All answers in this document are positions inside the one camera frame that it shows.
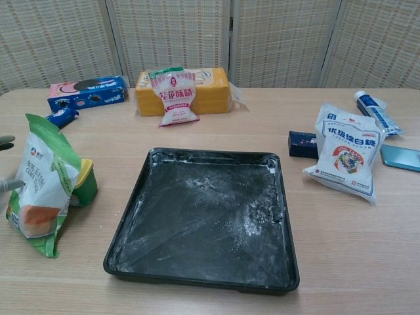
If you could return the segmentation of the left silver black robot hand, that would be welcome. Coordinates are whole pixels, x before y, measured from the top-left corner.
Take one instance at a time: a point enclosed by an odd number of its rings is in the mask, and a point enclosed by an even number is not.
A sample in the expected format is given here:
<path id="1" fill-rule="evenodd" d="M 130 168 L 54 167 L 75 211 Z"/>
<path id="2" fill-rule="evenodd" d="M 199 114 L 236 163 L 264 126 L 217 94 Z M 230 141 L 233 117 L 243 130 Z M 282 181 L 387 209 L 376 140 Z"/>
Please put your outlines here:
<path id="1" fill-rule="evenodd" d="M 1 151 L 11 149 L 14 146 L 15 136 L 7 135 L 1 137 Z M 25 186 L 22 180 L 11 178 L 1 180 L 1 192 L 8 192 Z"/>

